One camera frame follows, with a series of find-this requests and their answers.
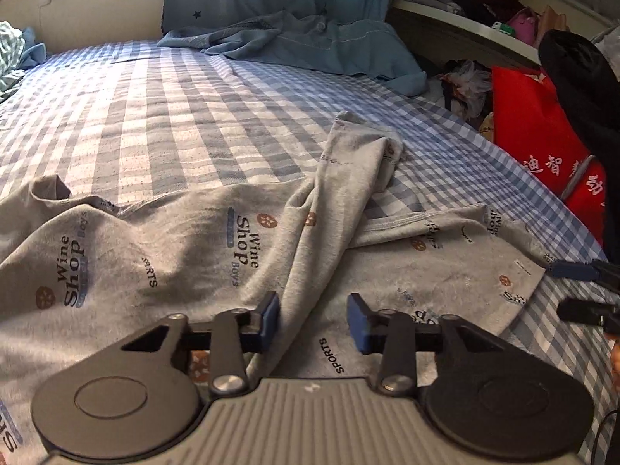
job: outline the wall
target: wall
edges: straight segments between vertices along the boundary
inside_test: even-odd
[[[128,40],[156,40],[164,0],[0,0],[0,21],[35,28],[52,52]]]

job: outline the bed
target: bed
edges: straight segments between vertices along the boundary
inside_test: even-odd
[[[365,77],[209,57],[155,42],[55,55],[0,105],[0,198],[43,174],[74,195],[126,205],[189,187],[265,183],[313,172],[334,117],[347,109],[396,128],[404,156],[371,218],[489,203],[523,221],[553,257],[603,258],[592,235],[520,164],[450,112]],[[609,346],[559,323],[566,295],[611,301],[592,284],[545,276],[503,336],[584,383],[595,402],[581,451],[590,459],[615,408]],[[611,429],[598,443],[604,450]]]

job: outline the mattress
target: mattress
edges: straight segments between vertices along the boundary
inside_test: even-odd
[[[44,174],[58,174],[74,196],[97,194],[120,205],[190,187],[293,180],[314,171],[342,110],[394,127],[404,140],[404,156],[388,190],[368,203],[368,217],[488,203],[498,221],[524,222],[550,257],[604,257],[520,163],[422,98],[365,77],[151,42],[66,52],[28,73],[0,105],[0,198]],[[598,424],[616,404],[610,347],[600,331],[558,321],[557,303],[568,295],[614,299],[593,284],[545,276],[503,336],[591,392],[595,421],[581,451],[589,460]],[[601,459],[610,433],[611,426],[601,435]]]

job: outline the pink bag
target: pink bag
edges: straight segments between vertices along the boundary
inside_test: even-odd
[[[536,41],[536,27],[538,23],[538,16],[529,7],[521,10],[506,24],[514,28],[517,34],[517,40],[525,42],[527,45],[534,45]]]

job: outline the white shelf board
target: white shelf board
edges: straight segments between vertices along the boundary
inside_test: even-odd
[[[521,42],[520,40],[517,40],[516,38],[497,31],[496,29],[489,28],[484,24],[472,21],[472,19],[451,14],[450,12],[444,12],[443,10],[434,9],[433,7],[427,7],[426,5],[421,5],[419,3],[407,2],[405,0],[394,0],[392,5],[393,7],[396,7],[396,9],[423,15],[437,21],[445,22],[446,24],[450,24],[456,28],[463,29],[468,33],[481,36],[486,40],[500,45],[501,47],[516,52],[531,62],[540,64],[540,60],[538,59],[538,50],[527,45],[526,43]]]

